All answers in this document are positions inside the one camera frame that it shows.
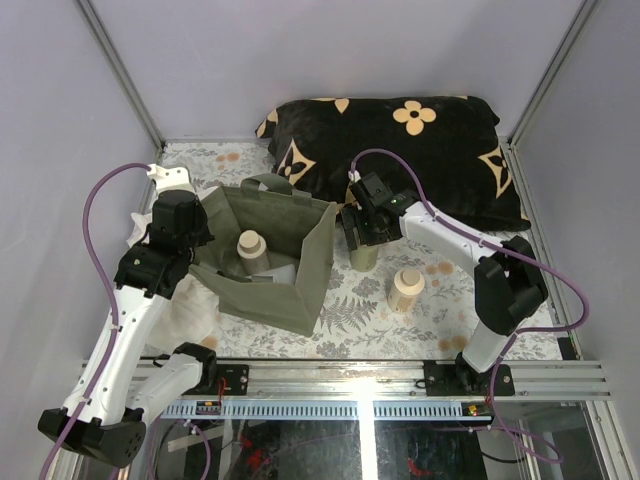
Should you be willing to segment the green canvas bag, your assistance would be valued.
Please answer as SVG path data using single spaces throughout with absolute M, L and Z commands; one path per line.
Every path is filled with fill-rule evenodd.
M 220 311 L 311 336 L 333 266 L 336 204 L 276 174 L 219 186 L 201 204 L 215 240 L 197 249 L 190 273 L 218 296 Z M 295 266 L 294 285 L 249 279 L 236 249 L 245 230 L 265 239 L 270 269 Z

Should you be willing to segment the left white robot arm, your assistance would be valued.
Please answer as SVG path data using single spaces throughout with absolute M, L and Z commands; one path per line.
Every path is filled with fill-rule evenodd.
M 216 354 L 179 345 L 137 390 L 130 387 L 154 325 L 168 310 L 197 247 L 213 236 L 198 197 L 185 190 L 159 194 L 143 239 L 121 258 L 107 320 L 80 380 L 62 407 L 45 410 L 39 431 L 57 446 L 117 468 L 132 463 L 151 423 L 188 391 L 212 392 Z

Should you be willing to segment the white box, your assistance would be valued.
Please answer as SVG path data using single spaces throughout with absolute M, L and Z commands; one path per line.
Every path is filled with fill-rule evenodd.
M 267 282 L 294 285 L 296 282 L 296 268 L 293 264 L 283 265 L 249 276 L 253 282 Z

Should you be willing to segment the beige bottle wooden cap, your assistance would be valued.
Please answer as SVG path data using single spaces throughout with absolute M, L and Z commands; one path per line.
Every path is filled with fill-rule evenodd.
M 249 275 L 270 269 L 265 239 L 254 230 L 243 231 L 237 242 L 237 253 Z
M 387 303 L 395 313 L 407 313 L 415 305 L 425 287 L 425 279 L 415 268 L 405 268 L 395 273 Z

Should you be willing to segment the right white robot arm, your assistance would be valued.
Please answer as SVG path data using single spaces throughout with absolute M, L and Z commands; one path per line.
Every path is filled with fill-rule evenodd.
M 472 277 L 479 323 L 456 357 L 452 386 L 472 395 L 487 390 L 507 341 L 548 298 L 540 269 L 512 256 L 533 258 L 531 245 L 520 236 L 503 241 L 484 235 L 425 206 L 411 190 L 392 192 L 374 173 L 349 178 L 355 202 L 342 209 L 341 221 L 350 251 L 406 238 L 447 256 Z

